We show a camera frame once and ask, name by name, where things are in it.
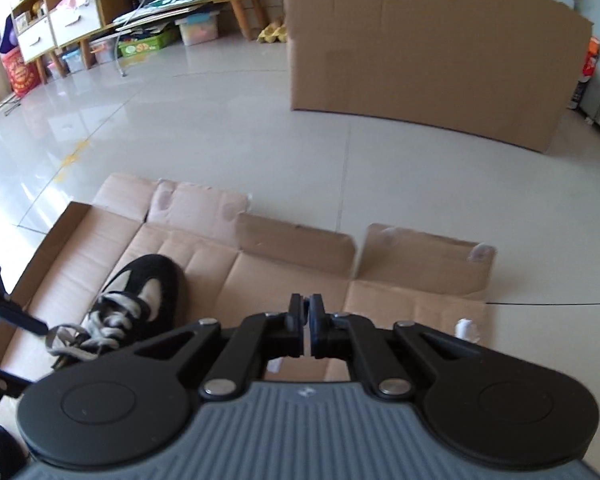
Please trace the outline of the white shoelace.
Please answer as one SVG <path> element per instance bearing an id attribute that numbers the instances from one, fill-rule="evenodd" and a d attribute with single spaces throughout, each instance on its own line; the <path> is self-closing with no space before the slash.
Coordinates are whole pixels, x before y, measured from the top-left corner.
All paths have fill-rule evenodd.
<path id="1" fill-rule="evenodd" d="M 55 358 L 52 369 L 90 362 L 132 344 L 149 315 L 148 303 L 130 292 L 103 292 L 81 324 L 59 324 L 45 336 L 45 349 Z"/>

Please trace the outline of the black and white sneaker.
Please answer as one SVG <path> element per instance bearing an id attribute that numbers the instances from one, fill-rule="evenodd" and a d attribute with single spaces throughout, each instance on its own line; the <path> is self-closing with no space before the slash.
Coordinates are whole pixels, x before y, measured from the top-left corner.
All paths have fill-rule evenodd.
<path id="1" fill-rule="evenodd" d="M 124 266 L 96 296 L 81 323 L 50 329 L 52 369 L 90 362 L 173 330 L 183 296 L 181 269 L 169 257 L 143 255 Z"/>

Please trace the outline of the flattened cardboard sheet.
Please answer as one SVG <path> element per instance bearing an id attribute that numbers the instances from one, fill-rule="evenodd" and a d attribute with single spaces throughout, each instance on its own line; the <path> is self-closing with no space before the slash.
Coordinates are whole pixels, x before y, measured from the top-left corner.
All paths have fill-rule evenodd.
<path id="1" fill-rule="evenodd" d="M 385 330 L 413 321 L 454 335 L 456 322 L 471 318 L 481 336 L 496 251 L 380 223 L 356 244 L 250 214 L 236 192 L 113 174 L 91 203 L 67 206 L 21 275 L 16 301 L 47 324 L 79 322 L 110 278 L 146 254 L 180 267 L 182 325 L 215 318 L 234 327 L 285 310 L 292 294 L 319 294 L 330 312 Z"/>

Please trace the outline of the crumpled white tape piece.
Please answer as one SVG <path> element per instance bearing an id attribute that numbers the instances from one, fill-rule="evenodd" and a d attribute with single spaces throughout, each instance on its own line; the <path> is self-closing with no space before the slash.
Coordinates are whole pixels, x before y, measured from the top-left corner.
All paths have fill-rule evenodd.
<path id="1" fill-rule="evenodd" d="M 480 342 L 480 330 L 471 318 L 460 318 L 454 327 L 454 336 L 471 344 Z"/>

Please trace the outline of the red patterned bag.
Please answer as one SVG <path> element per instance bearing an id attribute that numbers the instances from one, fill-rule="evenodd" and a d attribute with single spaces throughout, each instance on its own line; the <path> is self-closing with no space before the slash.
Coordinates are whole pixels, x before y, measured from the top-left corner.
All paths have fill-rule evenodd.
<path id="1" fill-rule="evenodd" d="M 18 98 L 23 98 L 41 83 L 40 74 L 34 63 L 24 62 L 20 47 L 14 47 L 0 58 L 12 91 Z"/>

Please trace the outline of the green storage box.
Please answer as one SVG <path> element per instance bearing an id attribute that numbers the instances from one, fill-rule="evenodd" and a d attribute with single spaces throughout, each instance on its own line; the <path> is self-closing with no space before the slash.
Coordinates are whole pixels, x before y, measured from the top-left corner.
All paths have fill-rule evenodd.
<path id="1" fill-rule="evenodd" d="M 135 55 L 155 52 L 169 47 L 178 38 L 180 38 L 180 32 L 177 28 L 166 28 L 154 36 L 121 41 L 118 50 L 122 58 L 132 58 Z"/>

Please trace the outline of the clear plastic storage bin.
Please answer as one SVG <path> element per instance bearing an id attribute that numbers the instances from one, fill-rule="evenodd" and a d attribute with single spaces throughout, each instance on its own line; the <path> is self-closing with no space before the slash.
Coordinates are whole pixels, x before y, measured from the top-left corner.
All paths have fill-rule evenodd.
<path id="1" fill-rule="evenodd" d="M 217 16 L 216 12 L 195 13 L 176 20 L 184 46 L 193 47 L 218 38 Z"/>

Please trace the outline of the large upright cardboard box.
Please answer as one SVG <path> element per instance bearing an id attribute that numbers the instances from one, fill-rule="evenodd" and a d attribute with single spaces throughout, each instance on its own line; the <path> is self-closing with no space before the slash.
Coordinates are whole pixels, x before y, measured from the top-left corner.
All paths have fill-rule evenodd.
<path id="1" fill-rule="evenodd" d="M 291 105 L 545 152 L 592 25 L 554 0 L 284 0 Z"/>

